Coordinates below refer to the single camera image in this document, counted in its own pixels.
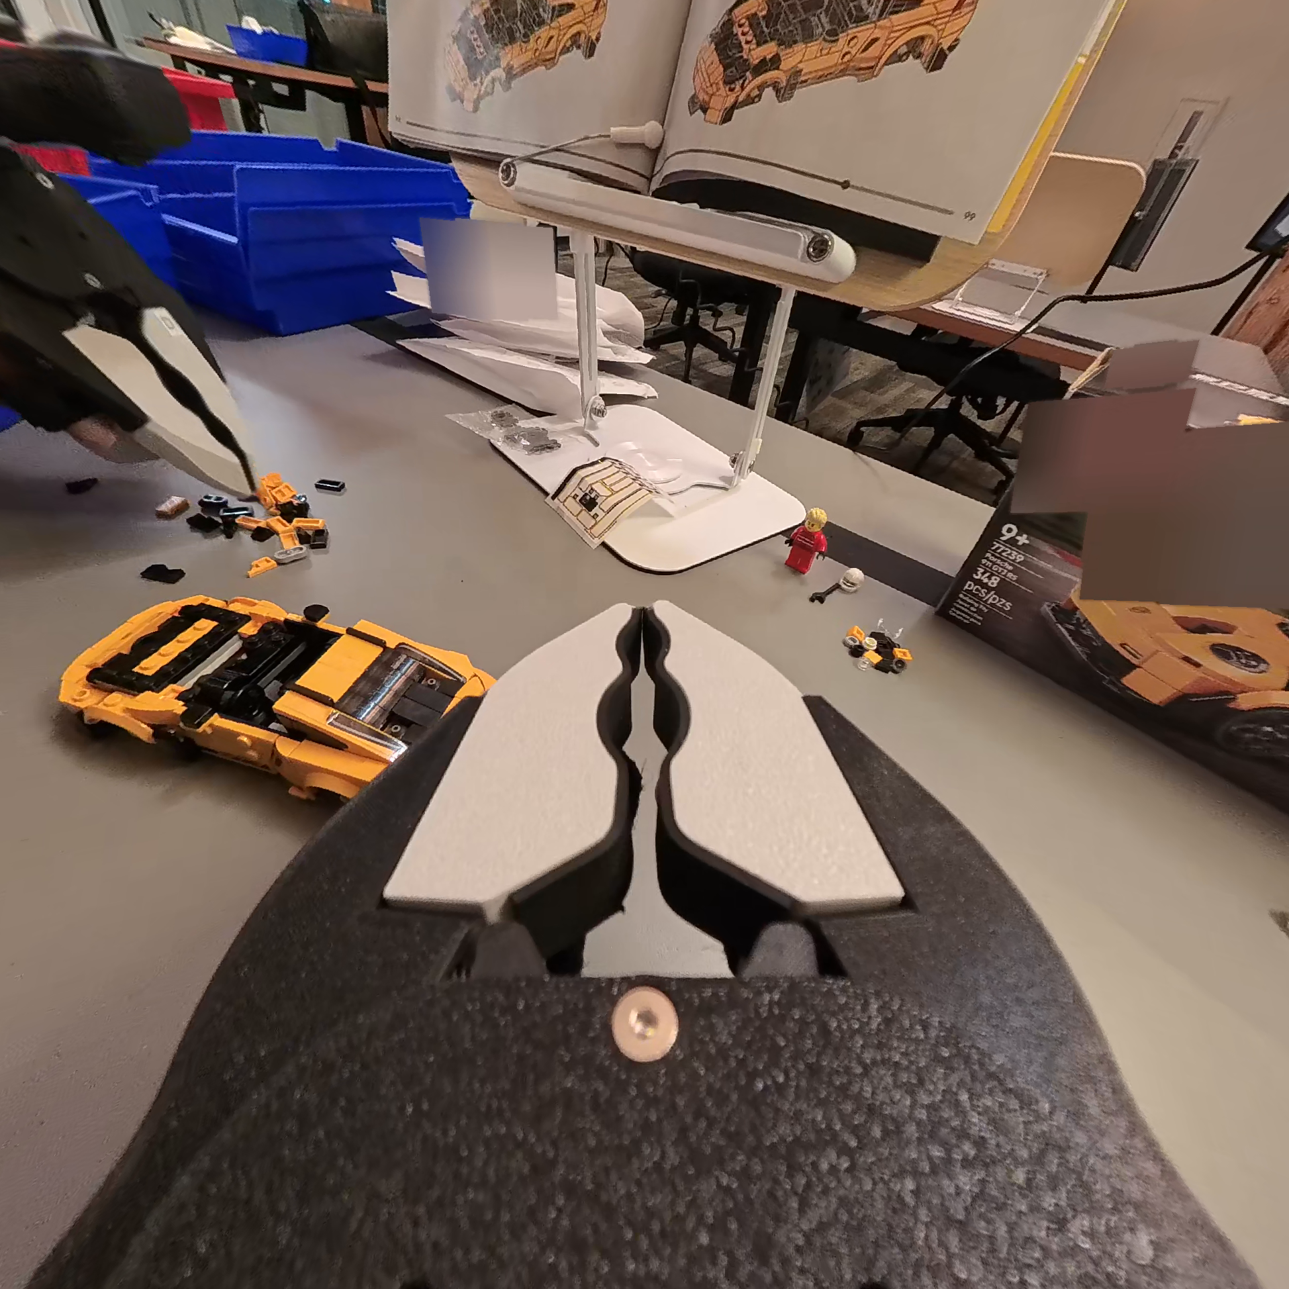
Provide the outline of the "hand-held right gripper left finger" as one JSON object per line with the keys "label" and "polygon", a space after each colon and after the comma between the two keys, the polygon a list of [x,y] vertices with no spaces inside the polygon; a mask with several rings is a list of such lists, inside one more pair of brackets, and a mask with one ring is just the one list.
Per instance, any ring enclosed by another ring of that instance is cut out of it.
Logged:
{"label": "hand-held right gripper left finger", "polygon": [[631,885],[636,668],[627,601],[511,665],[473,709],[382,898],[522,924],[541,957],[574,957]]}

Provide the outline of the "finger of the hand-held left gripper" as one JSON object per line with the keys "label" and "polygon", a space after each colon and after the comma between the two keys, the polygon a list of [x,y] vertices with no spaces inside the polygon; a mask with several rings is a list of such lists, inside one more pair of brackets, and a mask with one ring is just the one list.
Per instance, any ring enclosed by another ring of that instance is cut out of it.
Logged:
{"label": "finger of the hand-held left gripper", "polygon": [[170,311],[152,305],[139,315],[139,347],[154,362],[163,388],[196,420],[200,430],[184,430],[189,462],[217,484],[255,484],[249,420],[207,351]]}
{"label": "finger of the hand-held left gripper", "polygon": [[106,377],[106,388],[124,396],[124,405],[136,405],[141,412],[141,424],[132,430],[136,443],[174,468],[184,468],[189,477],[238,492],[249,499],[255,484],[217,484],[211,477],[200,477],[200,466],[189,462],[189,441],[184,430],[200,430],[196,420],[163,388],[163,380],[154,377],[154,362],[147,360],[147,351],[139,347],[139,338],[132,335],[113,335],[101,326],[73,326],[64,329],[64,338],[81,351],[81,360],[90,360],[90,367],[97,377]]}

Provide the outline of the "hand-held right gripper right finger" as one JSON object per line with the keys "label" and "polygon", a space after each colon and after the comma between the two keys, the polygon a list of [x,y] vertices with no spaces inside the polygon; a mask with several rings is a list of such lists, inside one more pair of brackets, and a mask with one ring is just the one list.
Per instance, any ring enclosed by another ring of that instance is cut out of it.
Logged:
{"label": "hand-held right gripper right finger", "polygon": [[655,678],[659,885],[738,976],[771,924],[821,940],[830,915],[893,913],[905,882],[809,697],[679,601],[639,621]]}

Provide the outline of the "pile of lego pieces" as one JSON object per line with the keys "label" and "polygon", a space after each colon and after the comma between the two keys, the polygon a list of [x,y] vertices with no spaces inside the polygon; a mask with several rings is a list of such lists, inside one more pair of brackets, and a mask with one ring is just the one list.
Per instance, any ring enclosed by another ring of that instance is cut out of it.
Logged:
{"label": "pile of lego pieces", "polygon": [[249,502],[228,492],[200,492],[196,502],[169,499],[154,506],[154,520],[181,520],[196,537],[249,537],[259,546],[249,578],[304,563],[316,552],[329,546],[329,524],[316,516],[316,499],[295,491],[282,471],[264,471]]}

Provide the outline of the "orange lego car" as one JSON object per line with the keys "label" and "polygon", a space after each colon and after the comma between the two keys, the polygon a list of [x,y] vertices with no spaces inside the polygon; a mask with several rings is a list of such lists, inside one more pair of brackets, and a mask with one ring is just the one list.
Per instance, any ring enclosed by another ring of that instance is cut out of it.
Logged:
{"label": "orange lego car", "polygon": [[296,799],[361,796],[436,723],[493,688],[369,621],[338,626],[264,597],[174,597],[132,616],[60,678],[82,728],[264,771]]}

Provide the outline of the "small orange black lego assembly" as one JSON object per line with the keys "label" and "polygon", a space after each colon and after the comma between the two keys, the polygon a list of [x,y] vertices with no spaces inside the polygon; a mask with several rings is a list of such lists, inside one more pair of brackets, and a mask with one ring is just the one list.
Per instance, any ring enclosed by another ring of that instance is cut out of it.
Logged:
{"label": "small orange black lego assembly", "polygon": [[852,622],[841,644],[860,668],[905,674],[911,665],[902,632],[886,632],[882,621],[870,632]]}

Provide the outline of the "blue plastic bin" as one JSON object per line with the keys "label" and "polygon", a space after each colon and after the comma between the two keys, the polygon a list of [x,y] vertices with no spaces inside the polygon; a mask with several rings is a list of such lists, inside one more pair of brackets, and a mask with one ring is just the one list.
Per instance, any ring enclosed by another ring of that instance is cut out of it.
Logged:
{"label": "blue plastic bin", "polygon": [[147,167],[90,156],[67,176],[189,305],[269,335],[395,311],[398,240],[468,217],[452,165],[338,136],[196,131]]}

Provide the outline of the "red plastic bin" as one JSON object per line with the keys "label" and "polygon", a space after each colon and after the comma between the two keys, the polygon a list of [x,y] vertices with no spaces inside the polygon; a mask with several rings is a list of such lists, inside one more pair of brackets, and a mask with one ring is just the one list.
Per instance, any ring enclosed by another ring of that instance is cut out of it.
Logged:
{"label": "red plastic bin", "polygon": [[[236,101],[236,87],[211,77],[189,77],[174,67],[163,67],[169,84],[181,93],[189,126],[207,131],[207,133],[228,133],[228,101]],[[28,156],[39,167],[60,172],[60,176],[92,176],[90,167],[90,151],[81,148],[35,148],[35,144],[19,144],[20,156]]]}

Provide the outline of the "small blue bin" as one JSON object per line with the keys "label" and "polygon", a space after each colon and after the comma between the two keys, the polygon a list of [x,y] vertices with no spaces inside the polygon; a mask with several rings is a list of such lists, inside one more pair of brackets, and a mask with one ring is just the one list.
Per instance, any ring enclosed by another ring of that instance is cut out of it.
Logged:
{"label": "small blue bin", "polygon": [[259,25],[228,25],[232,49],[252,61],[304,67],[309,40],[296,33],[277,33]]}

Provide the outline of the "sticker sheet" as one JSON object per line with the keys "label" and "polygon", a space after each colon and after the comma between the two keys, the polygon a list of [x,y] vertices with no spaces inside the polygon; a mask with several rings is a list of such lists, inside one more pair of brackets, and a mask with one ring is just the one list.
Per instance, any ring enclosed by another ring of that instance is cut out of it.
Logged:
{"label": "sticker sheet", "polygon": [[602,546],[609,537],[639,509],[651,520],[676,520],[676,502],[655,479],[651,462],[631,449],[613,449],[593,462],[570,466],[544,506],[552,506],[588,546]]}

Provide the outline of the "white paper bag pile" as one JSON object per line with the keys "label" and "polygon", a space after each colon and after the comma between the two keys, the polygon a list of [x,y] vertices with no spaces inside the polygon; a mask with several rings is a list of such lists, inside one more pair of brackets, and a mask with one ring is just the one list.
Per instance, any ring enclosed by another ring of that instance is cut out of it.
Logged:
{"label": "white paper bag pile", "polygon": [[[395,240],[412,262],[395,270],[395,303],[414,305],[414,317],[389,317],[395,347],[466,377],[517,405],[566,412],[581,409],[576,362],[576,285],[557,270],[557,317],[468,317],[436,315],[427,292],[427,259],[412,240]],[[609,285],[593,285],[597,392],[609,402],[651,402],[659,388],[639,377],[655,362],[646,351],[646,315]]]}

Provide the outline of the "black office chair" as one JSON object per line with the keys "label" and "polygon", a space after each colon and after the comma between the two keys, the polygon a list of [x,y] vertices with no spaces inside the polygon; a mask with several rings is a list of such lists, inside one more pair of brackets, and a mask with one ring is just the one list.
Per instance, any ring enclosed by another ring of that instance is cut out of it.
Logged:
{"label": "black office chair", "polygon": [[731,315],[748,311],[748,288],[743,275],[659,252],[627,252],[627,262],[660,296],[660,315],[646,329],[646,347],[683,347],[679,380],[697,380],[697,351],[708,351],[729,367],[743,362],[743,329],[731,326]]}
{"label": "black office chair", "polygon": [[1007,433],[1016,430],[1020,409],[1024,405],[1005,392],[947,392],[927,420],[918,420],[918,405],[860,420],[841,433],[841,443],[849,452],[868,452],[875,433],[893,433],[893,452],[911,430],[927,430],[918,454],[896,468],[997,506],[1014,479],[1007,466],[1016,462],[1016,452],[1007,449]]}

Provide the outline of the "white book stand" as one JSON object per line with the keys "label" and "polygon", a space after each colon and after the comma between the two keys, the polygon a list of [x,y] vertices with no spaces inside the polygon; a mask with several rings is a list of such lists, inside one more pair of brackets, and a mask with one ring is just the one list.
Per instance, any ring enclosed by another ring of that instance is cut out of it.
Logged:
{"label": "white book stand", "polygon": [[1020,179],[1000,228],[919,245],[918,228],[738,179],[685,179],[665,195],[639,195],[544,160],[452,156],[452,165],[468,195],[488,208],[875,315],[933,305],[1005,254],[1041,269],[1048,285],[1085,285],[1147,193],[1140,165],[1051,151]]}

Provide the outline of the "open instruction booklet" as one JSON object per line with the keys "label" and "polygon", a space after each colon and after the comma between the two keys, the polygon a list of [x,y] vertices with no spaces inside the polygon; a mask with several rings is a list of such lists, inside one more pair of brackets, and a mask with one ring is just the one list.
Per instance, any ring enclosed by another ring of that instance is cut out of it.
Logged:
{"label": "open instruction booklet", "polygon": [[821,220],[852,245],[1007,220],[1122,5],[403,0],[403,144],[639,195]]}

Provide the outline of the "black wall-mounted device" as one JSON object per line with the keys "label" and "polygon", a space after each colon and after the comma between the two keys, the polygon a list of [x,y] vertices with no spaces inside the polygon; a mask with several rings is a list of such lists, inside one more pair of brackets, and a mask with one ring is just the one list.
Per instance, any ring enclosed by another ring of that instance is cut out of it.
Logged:
{"label": "black wall-mounted device", "polygon": [[1198,165],[1203,165],[1198,156],[1151,160],[1142,200],[1127,217],[1107,269],[1122,269],[1122,270],[1142,269],[1151,241],[1160,240]]}

